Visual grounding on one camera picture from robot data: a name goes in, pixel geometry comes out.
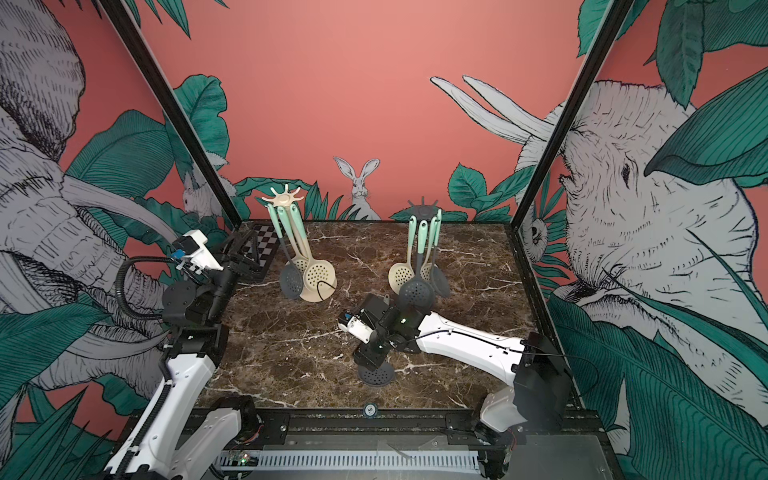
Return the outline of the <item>beige skimmer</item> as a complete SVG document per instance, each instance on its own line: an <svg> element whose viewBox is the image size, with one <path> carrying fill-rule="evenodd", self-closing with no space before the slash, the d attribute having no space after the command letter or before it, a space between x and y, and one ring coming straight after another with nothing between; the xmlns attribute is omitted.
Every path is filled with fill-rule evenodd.
<svg viewBox="0 0 768 480"><path fill-rule="evenodd" d="M424 262L420 270L422 278L427 282L431 281L432 263L430 262L430 257L433 250L436 223L437 223L437 217L433 217L430 221L429 230L428 230L427 250L424 256Z"/></svg>
<svg viewBox="0 0 768 480"><path fill-rule="evenodd" d="M388 282L395 294L398 294L402 286L414 276L411 260L416 230L417 219L412 215L408 222L406 261L395 263L388 272Z"/></svg>
<svg viewBox="0 0 768 480"><path fill-rule="evenodd" d="M286 234L288 235L290 244L291 244L291 246L293 248L293 251L294 251L293 262L296 264L296 266L299 269L299 271L301 273L303 273L306 270L307 266L308 266L308 260L303 255L303 252L302 252L302 250L300 248L300 245L299 245L299 243L298 243L298 241L297 241L297 239L296 239L296 237L294 235L293 224L291 223L291 219L290 219L290 216L288 214L288 211L286 210L285 207L278 206L277 207L277 214L278 214L278 216L280 218L282 226L283 226Z"/></svg>
<svg viewBox="0 0 768 480"><path fill-rule="evenodd" d="M301 298L313 303L327 300L336 290L335 268L329 261L313 257L301 213L295 203L290 205L290 215L295 226L295 232L300 238L304 256L308 260L308 265L303 273L305 288Z"/></svg>

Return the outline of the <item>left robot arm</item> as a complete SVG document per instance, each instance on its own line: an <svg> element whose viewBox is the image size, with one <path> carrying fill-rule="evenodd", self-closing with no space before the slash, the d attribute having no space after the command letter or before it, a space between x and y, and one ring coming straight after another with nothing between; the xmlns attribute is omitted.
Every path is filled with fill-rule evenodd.
<svg viewBox="0 0 768 480"><path fill-rule="evenodd" d="M256 233L232 233L208 248L191 230L172 244L165 263L186 274L162 296L158 319L170 332L159 361L160 383L100 479L200 479L228 444L249 443L264 420L246 395L223 397L187 439L185 425L203 388L220 365L229 330L221 316L238 281L260 269Z"/></svg>

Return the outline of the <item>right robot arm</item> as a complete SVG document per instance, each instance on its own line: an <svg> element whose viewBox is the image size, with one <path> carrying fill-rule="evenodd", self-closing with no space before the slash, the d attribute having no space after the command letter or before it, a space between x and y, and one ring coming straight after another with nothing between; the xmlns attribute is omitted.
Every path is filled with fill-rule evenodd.
<svg viewBox="0 0 768 480"><path fill-rule="evenodd" d="M465 429L483 443L493 444L518 427L545 432L562 428L572 373L564 355L541 334L495 335L426 308L399 308L374 294L358 309L342 312L337 323L359 341L354 362L367 371L379 369L390 352L399 351L441 355L500 380L504 387L484 397Z"/></svg>

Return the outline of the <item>beige utensil rack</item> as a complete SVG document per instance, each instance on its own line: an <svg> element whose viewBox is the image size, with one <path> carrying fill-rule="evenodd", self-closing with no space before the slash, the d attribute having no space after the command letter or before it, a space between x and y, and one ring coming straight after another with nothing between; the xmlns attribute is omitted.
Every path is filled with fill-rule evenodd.
<svg viewBox="0 0 768 480"><path fill-rule="evenodd" d="M278 206L283 206L283 207L286 208L286 210L288 211L288 214L290 216L291 223L293 224L294 235L295 235L295 237L296 237L296 239L297 239L297 241L298 241L298 243L300 245L300 248L301 248L301 250L303 252L303 248L302 248L302 245L301 245L301 242L300 242L300 238L298 237L297 233L295 232L295 226L294 226L294 223L293 223L291 215L290 215L290 205L292 203L295 203L298 206L298 201L301 200L301 197L298 196L299 188L296 188L294 191L290 191L288 185L285 185L284 191L282 193L278 193L274 188L272 188L271 191L273 193L273 197L263 197L263 200L265 200L267 202L266 208L267 208L268 204L272 204L274 206L274 208L275 208L276 213L277 213L277 207ZM282 234L283 234L283 238L284 238L285 244L287 246L287 250L288 250L288 252L290 254L290 257L292 258L292 261L293 261L293 256L294 256L293 248L292 248L292 246L290 244L288 235L286 234L286 232L285 232L285 230L284 230L284 228L282 226L282 223L280 221L280 218L279 218L278 214L277 214L277 217L278 217L278 220L280 222L280 227L281 227L281 230L282 230Z"/></svg>

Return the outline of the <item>dark grey utensil rack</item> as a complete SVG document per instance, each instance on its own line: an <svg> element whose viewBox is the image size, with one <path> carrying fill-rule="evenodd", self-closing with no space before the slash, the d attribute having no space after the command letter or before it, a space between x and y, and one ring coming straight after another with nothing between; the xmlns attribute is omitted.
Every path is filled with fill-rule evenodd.
<svg viewBox="0 0 768 480"><path fill-rule="evenodd" d="M440 208L437 206L437 202L434 202L432 204L426 204L425 202L422 202L421 204L418 204L418 205L413 204L412 202L410 202L410 207L403 211L403 213L406 215L407 224L408 224L409 219L410 219L410 217L412 215L414 215L416 217L416 219L417 219L417 230L416 230L416 234L415 234L415 238L414 238L414 242L413 242L413 251L412 251L412 260L411 260L413 271L414 271L414 268L416 267L417 235L418 235L419 223L420 223L421 220L426 220L428 222L428 230L429 230L430 221L431 221L431 219L433 217L436 217L437 211L439 209ZM433 286L431 284L431 281L428 282L428 283L430 284L430 286L432 287L432 289L434 291L434 288L433 288Z"/></svg>

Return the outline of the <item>checkerboard calibration board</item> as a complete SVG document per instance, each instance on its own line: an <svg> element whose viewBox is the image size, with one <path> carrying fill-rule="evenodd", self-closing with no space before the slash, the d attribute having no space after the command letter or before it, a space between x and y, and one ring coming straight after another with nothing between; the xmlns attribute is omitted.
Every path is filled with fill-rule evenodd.
<svg viewBox="0 0 768 480"><path fill-rule="evenodd" d="M261 271L266 271L280 249L279 239L274 226L266 223L253 223L251 225L254 236L251 241L249 253L258 261Z"/></svg>

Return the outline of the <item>white perforated vent strip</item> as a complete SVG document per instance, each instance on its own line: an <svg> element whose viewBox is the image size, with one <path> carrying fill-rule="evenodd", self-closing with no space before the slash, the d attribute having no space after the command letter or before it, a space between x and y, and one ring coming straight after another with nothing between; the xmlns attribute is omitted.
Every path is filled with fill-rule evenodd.
<svg viewBox="0 0 768 480"><path fill-rule="evenodd" d="M224 451L213 465L222 471L412 470L480 473L473 451Z"/></svg>

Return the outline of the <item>small round rail knob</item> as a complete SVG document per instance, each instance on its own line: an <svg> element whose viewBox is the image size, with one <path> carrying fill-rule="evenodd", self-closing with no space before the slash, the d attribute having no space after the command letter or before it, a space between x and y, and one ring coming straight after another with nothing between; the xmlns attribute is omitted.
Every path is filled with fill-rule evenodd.
<svg viewBox="0 0 768 480"><path fill-rule="evenodd" d="M365 417L373 418L378 413L378 407L373 403L366 404L364 406L363 413Z"/></svg>

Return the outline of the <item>black front rail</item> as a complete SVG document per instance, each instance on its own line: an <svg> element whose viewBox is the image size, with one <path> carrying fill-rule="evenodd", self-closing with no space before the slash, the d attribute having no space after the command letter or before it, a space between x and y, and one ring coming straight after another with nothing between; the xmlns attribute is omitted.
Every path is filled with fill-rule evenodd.
<svg viewBox="0 0 768 480"><path fill-rule="evenodd" d="M531 422L513 426L504 433L481 427L470 409L381 409L369 417L361 409L258 408L261 429L248 443L230 441L226 448L263 449L286 445L297 435L375 435L442 436L450 445L480 449L523 445L533 435L603 435L605 429L594 411L568 409L558 430Z"/></svg>

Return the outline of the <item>left black frame post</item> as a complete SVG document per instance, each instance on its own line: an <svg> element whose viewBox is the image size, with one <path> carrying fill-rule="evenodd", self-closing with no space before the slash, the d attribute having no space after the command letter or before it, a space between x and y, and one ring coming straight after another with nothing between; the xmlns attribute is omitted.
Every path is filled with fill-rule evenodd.
<svg viewBox="0 0 768 480"><path fill-rule="evenodd" d="M210 163L203 144L188 116L144 40L132 13L124 1L101 0L99 4L152 90L164 114L168 117L175 133L180 137L183 146L201 170L209 188L222 207L224 217L237 230L242 224L242 219L230 195L225 191L217 171Z"/></svg>

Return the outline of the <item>black frame post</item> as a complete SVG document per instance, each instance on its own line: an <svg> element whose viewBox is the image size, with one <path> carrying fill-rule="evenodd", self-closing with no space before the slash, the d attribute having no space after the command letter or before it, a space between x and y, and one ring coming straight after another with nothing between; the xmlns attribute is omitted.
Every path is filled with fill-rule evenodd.
<svg viewBox="0 0 768 480"><path fill-rule="evenodd" d="M533 172L525 195L511 221L511 228L514 231L517 231L522 226L523 220L533 204L535 195L544 183L552 163L557 158L559 149L563 146L567 133L585 101L588 91L598 75L632 4L633 1L631 0L615 0L610 2L594 42L589 49L587 58L582 65L541 159Z"/></svg>
<svg viewBox="0 0 768 480"><path fill-rule="evenodd" d="M230 195L225 191L217 171L210 163L203 144L188 116L144 40L132 13L124 1L101 0L99 4L152 90L164 114L168 117L175 133L180 137L183 146L201 170L209 188L222 207L224 217L237 230L242 224L242 219Z"/></svg>

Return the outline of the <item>right black frame post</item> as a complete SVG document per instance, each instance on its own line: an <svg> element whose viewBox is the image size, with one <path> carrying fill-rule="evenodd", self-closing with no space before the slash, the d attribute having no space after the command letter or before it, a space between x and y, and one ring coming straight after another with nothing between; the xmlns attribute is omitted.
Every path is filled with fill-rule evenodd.
<svg viewBox="0 0 768 480"><path fill-rule="evenodd" d="M633 1L631 0L615 0L610 2L594 42L589 49L587 58L582 65L541 159L533 172L525 195L511 221L511 228L514 231L517 231L522 226L523 220L533 204L535 195L544 183L552 163L557 158L559 149L563 146L567 133L585 101L588 91L598 75L632 4Z"/></svg>

